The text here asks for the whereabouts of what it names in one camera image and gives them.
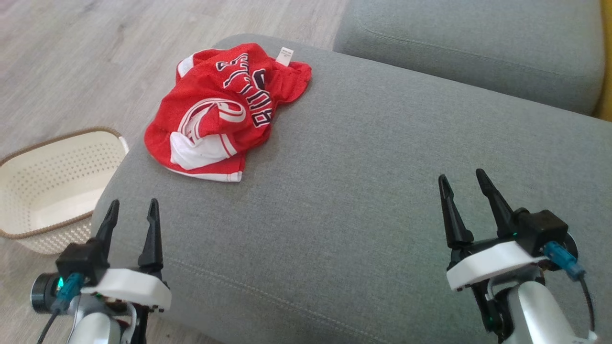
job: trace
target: camera lens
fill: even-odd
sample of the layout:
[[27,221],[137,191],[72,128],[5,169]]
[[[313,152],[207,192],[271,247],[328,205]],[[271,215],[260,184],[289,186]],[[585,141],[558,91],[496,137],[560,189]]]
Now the camera lens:
[[30,300],[36,313],[51,313],[51,304],[58,292],[59,274],[41,274],[32,285]]

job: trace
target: laundry basket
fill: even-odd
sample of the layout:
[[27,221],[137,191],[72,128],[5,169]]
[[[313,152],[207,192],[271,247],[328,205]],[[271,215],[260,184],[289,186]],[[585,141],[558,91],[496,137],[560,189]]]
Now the laundry basket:
[[91,128],[22,149],[0,161],[0,236],[45,254],[91,237],[91,214],[127,144]]

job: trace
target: blue connector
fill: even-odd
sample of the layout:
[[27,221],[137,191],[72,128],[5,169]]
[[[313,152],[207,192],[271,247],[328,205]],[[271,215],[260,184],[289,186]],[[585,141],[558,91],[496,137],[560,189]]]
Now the blue connector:
[[70,301],[81,293],[84,284],[85,278],[82,274],[71,274],[59,290],[56,300],[51,304],[51,312],[66,311],[70,307]]
[[544,245],[544,255],[554,264],[557,264],[561,269],[565,270],[567,275],[574,282],[586,273],[582,265],[578,264],[576,257],[572,256],[571,253],[556,241],[550,241]]

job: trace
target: black cable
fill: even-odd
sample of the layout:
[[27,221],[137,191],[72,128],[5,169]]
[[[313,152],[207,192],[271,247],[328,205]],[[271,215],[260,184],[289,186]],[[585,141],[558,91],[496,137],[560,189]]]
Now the black cable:
[[586,305],[589,307],[589,317],[591,318],[591,332],[595,332],[595,311],[593,310],[593,300],[591,299],[589,288],[586,286],[584,275],[580,275],[579,280],[580,285],[582,285],[582,290],[584,291],[584,297],[586,298]]
[[49,321],[47,321],[47,324],[45,325],[45,328],[42,329],[42,332],[40,333],[39,341],[36,342],[36,344],[42,344],[42,342],[45,341],[45,336],[47,335],[47,332],[49,332],[49,328],[51,328],[51,325],[55,321],[55,318],[58,317],[58,315],[59,315],[59,309],[55,310],[51,314],[51,318],[49,318]]

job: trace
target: cable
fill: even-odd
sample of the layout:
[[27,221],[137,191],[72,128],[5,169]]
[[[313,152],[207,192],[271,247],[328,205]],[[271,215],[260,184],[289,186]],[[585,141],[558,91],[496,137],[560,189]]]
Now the cable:
[[572,256],[565,247],[559,245],[556,241],[550,241],[544,245],[543,252],[554,264],[565,270],[574,282],[586,273],[582,265],[578,264],[576,257]]
[[42,344],[42,342],[45,341],[45,336],[47,335],[47,332],[49,332],[49,329],[51,328],[51,325],[55,321],[55,318],[58,317],[58,315],[59,315],[59,309],[55,310],[51,314],[51,318],[49,318],[49,321],[47,321],[47,324],[45,325],[45,328],[42,329],[42,332],[40,333],[39,340],[38,340],[38,342],[36,342],[36,344]]
[[47,321],[45,328],[42,329],[39,341],[36,342],[36,344],[42,344],[42,342],[44,342],[45,336],[47,335],[47,332],[49,332],[49,328],[55,321],[55,318],[57,318],[61,312],[66,311],[70,306],[70,301],[72,301],[76,295],[81,293],[83,283],[84,277],[82,274],[73,273],[68,277],[64,286],[62,286],[62,288],[59,290],[57,299],[55,299],[51,305],[53,313],[51,314],[49,321]]
[[582,290],[584,291],[584,297],[586,298],[586,305],[589,307],[589,317],[591,319],[591,332],[595,332],[595,311],[593,309],[593,300],[591,299],[591,293],[589,293],[589,288],[586,286],[586,281],[584,280],[584,275],[579,277],[580,285],[582,285]]

